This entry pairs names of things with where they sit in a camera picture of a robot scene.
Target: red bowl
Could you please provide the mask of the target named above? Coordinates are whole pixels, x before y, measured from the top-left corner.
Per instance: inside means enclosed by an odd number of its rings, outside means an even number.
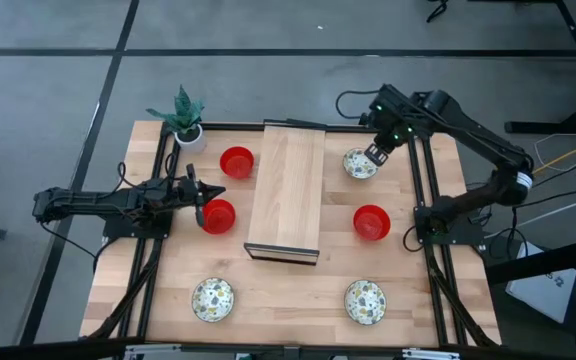
[[[390,231],[390,217],[376,205],[364,205],[357,209],[353,224],[359,235],[367,240],[382,239]]]
[[[235,179],[245,179],[250,176],[255,158],[245,147],[235,146],[224,151],[219,159],[219,166],[226,175]]]
[[[204,206],[204,231],[217,235],[228,231],[235,223],[235,208],[226,200],[214,199]]]

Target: wooden board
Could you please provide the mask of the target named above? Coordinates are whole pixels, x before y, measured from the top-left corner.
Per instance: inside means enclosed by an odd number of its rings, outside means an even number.
[[[135,124],[126,154],[128,180],[139,181],[150,176],[160,126],[159,122]],[[193,209],[175,212],[170,237],[164,242],[147,340],[436,346],[423,254],[408,253],[401,242],[403,233],[413,225],[411,209],[415,204],[407,149],[394,151],[377,175],[360,181],[347,176],[341,157],[350,148],[365,147],[372,136],[326,134],[319,228],[321,255],[317,266],[311,267],[251,260],[242,248],[248,238],[257,166],[251,179],[234,180],[219,169],[219,156],[227,148],[241,145],[250,149],[255,159],[260,159],[262,136],[261,131],[206,131],[206,150],[199,155],[181,157],[179,169],[192,162],[201,180],[227,188],[221,197],[234,204],[237,222],[227,234],[212,236],[195,225]],[[431,146],[441,193],[457,195],[465,191],[454,140],[435,135]],[[429,192],[425,194],[429,202]],[[390,233],[379,242],[361,241],[351,224],[354,211],[369,203],[383,207],[392,222]],[[413,232],[408,239],[411,246],[415,239]],[[96,330],[124,294],[134,248],[134,239],[120,239],[101,256],[81,327],[82,335]],[[451,250],[462,301],[488,336],[499,341],[481,259],[467,246],[451,246]],[[236,297],[233,312],[216,324],[200,321],[190,308],[194,287],[211,276],[226,279],[235,289]],[[358,279],[377,282],[387,296],[385,318],[377,325],[359,325],[345,313],[343,293]],[[130,334],[135,334],[140,304],[138,298]],[[448,335],[454,341],[449,309],[444,303]]]
[[[325,138],[320,130],[266,127],[248,243],[318,249]]]

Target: green plant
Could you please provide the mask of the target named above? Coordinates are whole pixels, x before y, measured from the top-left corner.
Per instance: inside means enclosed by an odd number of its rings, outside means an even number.
[[[191,102],[188,94],[182,85],[179,85],[179,94],[175,96],[176,114],[162,114],[155,109],[146,109],[146,111],[168,123],[172,131],[187,134],[195,130],[197,124],[201,122],[201,111],[204,105],[201,101]]]

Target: desk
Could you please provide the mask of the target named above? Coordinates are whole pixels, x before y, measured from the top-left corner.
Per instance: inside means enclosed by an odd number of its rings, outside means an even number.
[[[126,153],[127,179],[150,177],[161,122],[138,121]],[[212,236],[196,226],[194,209],[175,212],[169,237],[163,243],[147,341],[300,344],[353,346],[437,346],[423,252],[409,253],[402,246],[404,232],[413,225],[414,186],[406,147],[393,152],[379,173],[367,181],[345,174],[343,154],[366,147],[372,134],[326,133],[319,248],[316,266],[251,260],[243,248],[252,211],[256,166],[262,131],[205,131],[208,146],[201,154],[183,154],[178,169],[193,163],[197,176],[222,185],[220,197],[236,208],[233,229]],[[172,149],[172,137],[167,152]],[[248,180],[234,180],[219,169],[227,148],[245,146],[255,156]],[[465,191],[457,148],[452,138],[432,138],[433,157],[442,194]],[[425,194],[430,194],[425,180]],[[376,204],[390,215],[392,229],[379,242],[357,238],[352,228],[354,211]],[[415,236],[408,241],[415,246]],[[96,330],[123,296],[135,251],[135,239],[119,239],[99,259],[81,334]],[[468,246],[453,246],[452,257],[462,301],[488,336],[499,342],[499,331],[479,256]],[[195,286],[208,277],[227,280],[235,289],[235,307],[215,324],[199,320],[190,308]],[[353,322],[345,313],[344,292],[358,279],[377,282],[387,296],[384,319],[374,326]],[[141,298],[135,301],[129,335],[135,334]],[[444,300],[444,316],[454,342],[452,314]]]

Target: patterned plate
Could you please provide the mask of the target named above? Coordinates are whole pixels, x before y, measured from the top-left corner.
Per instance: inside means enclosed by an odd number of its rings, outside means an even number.
[[[202,281],[192,294],[192,311],[207,322],[225,318],[235,303],[235,294],[230,284],[220,278]]]
[[[346,290],[348,316],[361,325],[378,323],[386,313],[386,295],[372,281],[358,280]]]
[[[366,155],[363,149],[351,149],[344,155],[344,169],[355,179],[368,179],[379,169]]]

